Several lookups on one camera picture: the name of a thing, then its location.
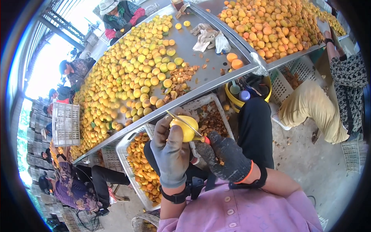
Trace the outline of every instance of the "purple bottle cap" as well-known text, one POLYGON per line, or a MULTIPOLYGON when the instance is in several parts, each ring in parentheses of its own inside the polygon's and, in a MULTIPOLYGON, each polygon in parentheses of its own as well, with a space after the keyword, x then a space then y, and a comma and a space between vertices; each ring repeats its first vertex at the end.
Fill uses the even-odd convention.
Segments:
POLYGON ((246 90, 240 92, 240 101, 246 102, 250 99, 250 93, 246 90))

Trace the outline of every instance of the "white hat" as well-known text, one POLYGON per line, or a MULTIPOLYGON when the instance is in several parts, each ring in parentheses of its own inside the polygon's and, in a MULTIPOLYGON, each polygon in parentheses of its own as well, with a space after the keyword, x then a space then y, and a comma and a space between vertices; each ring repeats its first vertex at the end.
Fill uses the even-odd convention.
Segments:
POLYGON ((119 0, 101 0, 99 3, 100 14, 104 15, 112 11, 119 3, 119 0))
POLYGON ((46 131, 45 130, 46 130, 45 128, 41 129, 41 135, 44 136, 44 138, 46 139, 46 131))

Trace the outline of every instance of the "pink shirt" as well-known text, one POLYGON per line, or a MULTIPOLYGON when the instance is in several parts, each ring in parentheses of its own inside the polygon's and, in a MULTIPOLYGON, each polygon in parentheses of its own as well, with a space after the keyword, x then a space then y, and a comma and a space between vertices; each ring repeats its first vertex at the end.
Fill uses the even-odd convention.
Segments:
POLYGON ((180 218, 160 220, 157 232, 323 231, 312 202, 303 191, 283 198, 260 189, 228 188, 217 180, 188 202, 180 218))

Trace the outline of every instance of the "beige pants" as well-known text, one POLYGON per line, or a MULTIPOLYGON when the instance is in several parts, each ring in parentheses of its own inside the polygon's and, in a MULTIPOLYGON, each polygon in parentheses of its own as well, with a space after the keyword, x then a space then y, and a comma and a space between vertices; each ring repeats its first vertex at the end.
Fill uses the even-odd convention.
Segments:
POLYGON ((340 143, 349 138, 340 120, 339 104, 334 83, 329 87, 328 97, 314 81, 306 80, 282 103, 278 116, 287 127, 295 127, 312 118, 325 141, 340 143))

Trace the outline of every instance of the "work glove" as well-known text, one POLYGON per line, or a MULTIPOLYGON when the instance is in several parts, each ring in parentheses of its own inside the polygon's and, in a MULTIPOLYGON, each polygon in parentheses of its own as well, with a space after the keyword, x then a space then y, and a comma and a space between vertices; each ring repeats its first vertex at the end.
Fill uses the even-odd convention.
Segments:
POLYGON ((124 34, 125 34, 124 32, 121 32, 121 31, 118 30, 118 31, 115 33, 115 37, 120 39, 124 34))
POLYGON ((220 136, 216 131, 207 135, 210 145, 196 142, 196 149, 210 167, 211 172, 223 180, 239 184, 249 174, 252 161, 242 153, 242 148, 231 138, 220 136))
MULTIPOLYGON (((180 107, 172 112, 192 117, 180 107)), ((189 144, 183 143, 183 130, 180 126, 174 125, 170 128, 172 120, 172 116, 167 114, 156 123, 154 138, 150 143, 160 170, 160 183, 165 188, 177 188, 184 184, 189 166, 189 144)))
POLYGON ((331 33, 330 25, 328 24, 326 19, 323 19, 324 21, 322 21, 322 19, 317 17, 316 20, 317 20, 318 29, 323 35, 325 35, 325 32, 331 33))

